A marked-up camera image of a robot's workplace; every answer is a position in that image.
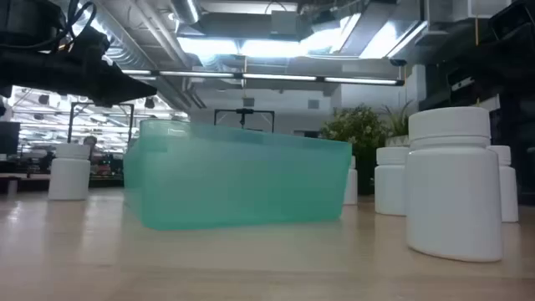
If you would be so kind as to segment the long ceiling light bar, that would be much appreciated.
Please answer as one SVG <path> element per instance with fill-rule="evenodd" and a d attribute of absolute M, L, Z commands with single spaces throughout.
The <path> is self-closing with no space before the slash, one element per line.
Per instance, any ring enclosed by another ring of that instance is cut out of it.
<path fill-rule="evenodd" d="M 296 74 L 258 74 L 258 73 L 226 73 L 208 71 L 183 71 L 183 70 L 143 70 L 143 69 L 123 69 L 124 74 L 143 77 L 187 77 L 202 79 L 258 79 L 258 80 L 282 80 L 300 81 L 328 84 L 362 84 L 381 86 L 402 86 L 405 84 L 401 79 L 377 79 L 359 77 L 334 77 L 317 75 L 296 75 Z"/>

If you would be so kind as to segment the black metal frame rig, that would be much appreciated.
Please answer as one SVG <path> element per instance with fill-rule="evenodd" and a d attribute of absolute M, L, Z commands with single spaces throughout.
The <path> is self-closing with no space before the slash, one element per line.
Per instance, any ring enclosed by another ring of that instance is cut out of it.
<path fill-rule="evenodd" d="M 79 112 L 79 113 L 76 113 L 75 112 L 75 108 L 78 106 L 78 105 L 82 105 L 83 106 L 83 109 Z M 72 132 L 73 132 L 73 126 L 74 126 L 74 118 L 76 116 L 78 116 L 79 114 L 81 114 L 83 112 L 83 110 L 85 108 L 87 108 L 88 106 L 95 106 L 95 107 L 104 107 L 104 108 L 112 108 L 113 106 L 118 106 L 120 107 L 121 109 L 123 107 L 127 107 L 130 109 L 130 112 L 129 113 L 126 113 L 126 116 L 129 118 L 129 128 L 128 128 L 128 138 L 127 138 L 127 142 L 130 142 L 131 138 L 132 138 L 132 134 L 133 134 L 133 124 L 134 124 L 134 114 L 135 114 L 135 106 L 133 104 L 115 104 L 115 105 L 110 105 L 110 104 L 105 104 L 105 103 L 95 103 L 95 102 L 87 102 L 87 103 L 83 103 L 83 102 L 80 102 L 80 101 L 76 101 L 76 102 L 71 102 L 70 103 L 70 112 L 69 112 L 69 124 L 68 124 L 68 134 L 67 134 L 67 143 L 70 144 L 71 141 L 72 141 Z"/>
<path fill-rule="evenodd" d="M 271 116 L 271 119 L 267 121 L 271 126 L 271 132 L 273 133 L 275 131 L 275 116 L 276 116 L 276 114 L 275 114 L 275 112 L 273 110 L 254 110 L 254 109 L 248 109 L 248 108 L 240 108 L 240 109 L 234 109 L 234 110 L 214 109 L 214 112 L 213 112 L 213 124 L 214 125 L 217 125 L 218 122 L 220 120 L 222 120 L 222 119 L 219 119 L 217 117 L 218 114 L 221 113 L 221 112 L 224 112 L 224 113 L 235 113 L 237 115 L 240 115 L 239 124 L 241 125 L 242 129 L 245 128 L 246 116 L 247 115 L 255 115 L 255 114 L 264 115 L 264 114 L 268 114 L 268 115 Z"/>

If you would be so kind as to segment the bushy green potted plant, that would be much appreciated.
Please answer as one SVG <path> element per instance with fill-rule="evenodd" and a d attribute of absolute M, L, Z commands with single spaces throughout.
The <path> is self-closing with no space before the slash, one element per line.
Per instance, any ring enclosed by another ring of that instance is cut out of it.
<path fill-rule="evenodd" d="M 332 118 L 319 131 L 324 139 L 351 144 L 358 172 L 358 193 L 362 196 L 375 191 L 376 150 L 384 146 L 385 132 L 384 122 L 367 105 L 334 109 Z"/>

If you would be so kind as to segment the grey ceiling box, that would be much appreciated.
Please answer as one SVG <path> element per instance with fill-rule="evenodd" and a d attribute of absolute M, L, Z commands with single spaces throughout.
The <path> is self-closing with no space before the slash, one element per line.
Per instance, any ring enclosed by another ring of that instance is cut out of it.
<path fill-rule="evenodd" d="M 271 11 L 271 35 L 293 36 L 297 33 L 298 14 L 294 11 Z"/>

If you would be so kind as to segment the background work table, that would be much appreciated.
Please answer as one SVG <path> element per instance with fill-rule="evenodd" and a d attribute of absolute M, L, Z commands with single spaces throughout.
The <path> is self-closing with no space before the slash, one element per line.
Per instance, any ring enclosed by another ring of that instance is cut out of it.
<path fill-rule="evenodd" d="M 49 174 L 9 174 L 0 173 L 0 195 L 8 193 L 9 183 L 15 181 L 17 192 L 47 191 Z M 124 180 L 119 177 L 95 176 L 89 179 L 89 188 L 123 187 Z"/>

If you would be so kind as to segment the black monitor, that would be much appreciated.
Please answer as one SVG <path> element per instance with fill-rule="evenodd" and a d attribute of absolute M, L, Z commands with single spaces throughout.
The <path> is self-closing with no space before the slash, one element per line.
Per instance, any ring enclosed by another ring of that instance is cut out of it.
<path fill-rule="evenodd" d="M 13 155 L 18 152 L 19 122 L 0 121 L 0 154 Z"/>

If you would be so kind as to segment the green translucent plastic basket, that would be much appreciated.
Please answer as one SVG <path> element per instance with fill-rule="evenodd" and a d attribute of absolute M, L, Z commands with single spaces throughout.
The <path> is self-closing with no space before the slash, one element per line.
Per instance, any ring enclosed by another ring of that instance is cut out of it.
<path fill-rule="evenodd" d="M 156 230 L 332 221 L 351 151 L 336 140 L 143 120 L 124 155 L 125 201 Z"/>

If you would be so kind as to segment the succulent in triangle-patterned pot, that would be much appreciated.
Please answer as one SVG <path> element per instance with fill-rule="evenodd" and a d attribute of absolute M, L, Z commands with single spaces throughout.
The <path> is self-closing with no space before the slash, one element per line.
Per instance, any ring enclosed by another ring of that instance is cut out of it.
<path fill-rule="evenodd" d="M 407 115 L 410 104 L 411 101 L 405 103 L 398 110 L 393 110 L 387 105 L 383 106 L 382 113 L 387 118 L 385 139 L 386 147 L 408 147 L 410 145 L 409 116 Z"/>

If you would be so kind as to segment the white plastic pill bottle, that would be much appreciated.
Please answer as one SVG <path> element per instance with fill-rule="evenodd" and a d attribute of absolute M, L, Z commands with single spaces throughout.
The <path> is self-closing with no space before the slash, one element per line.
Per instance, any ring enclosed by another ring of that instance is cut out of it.
<path fill-rule="evenodd" d="M 480 107 L 425 110 L 409 118 L 406 243 L 438 258 L 502 259 L 498 157 Z"/>
<path fill-rule="evenodd" d="M 375 211 L 382 215 L 405 215 L 405 163 L 408 147 L 382 147 L 376 150 L 374 169 Z"/>
<path fill-rule="evenodd" d="M 516 223 L 518 216 L 517 177 L 512 167 L 511 149 L 507 145 L 490 145 L 488 150 L 498 156 L 502 221 Z"/>
<path fill-rule="evenodd" d="M 88 145 L 59 144 L 51 163 L 48 199 L 81 201 L 89 193 L 90 148 Z"/>
<path fill-rule="evenodd" d="M 358 202 L 358 171 L 356 170 L 356 159 L 353 156 L 349 165 L 347 175 L 344 205 L 356 205 Z"/>

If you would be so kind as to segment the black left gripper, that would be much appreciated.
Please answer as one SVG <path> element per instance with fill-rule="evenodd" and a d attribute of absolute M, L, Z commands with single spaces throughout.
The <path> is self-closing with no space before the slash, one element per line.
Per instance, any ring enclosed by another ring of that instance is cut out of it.
<path fill-rule="evenodd" d="M 83 95 L 110 105 L 157 93 L 155 87 L 110 67 L 96 52 L 0 52 L 0 96 L 11 96 L 14 85 Z"/>

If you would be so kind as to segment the silver round air duct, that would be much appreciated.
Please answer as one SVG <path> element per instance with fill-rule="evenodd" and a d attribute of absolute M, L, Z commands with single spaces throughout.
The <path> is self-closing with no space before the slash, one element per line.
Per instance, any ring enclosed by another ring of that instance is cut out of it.
<path fill-rule="evenodd" d="M 170 0 L 173 13 L 184 24 L 197 23 L 201 18 L 201 8 L 196 0 Z"/>

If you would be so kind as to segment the person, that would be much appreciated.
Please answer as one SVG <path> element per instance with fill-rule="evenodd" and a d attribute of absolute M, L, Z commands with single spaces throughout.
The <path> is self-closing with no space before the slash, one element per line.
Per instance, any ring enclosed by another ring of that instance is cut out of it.
<path fill-rule="evenodd" d="M 90 161 L 93 160 L 93 156 L 95 153 L 97 143 L 98 143 L 98 140 L 93 135 L 86 136 L 83 140 L 83 145 L 86 145 L 89 147 L 89 160 Z"/>

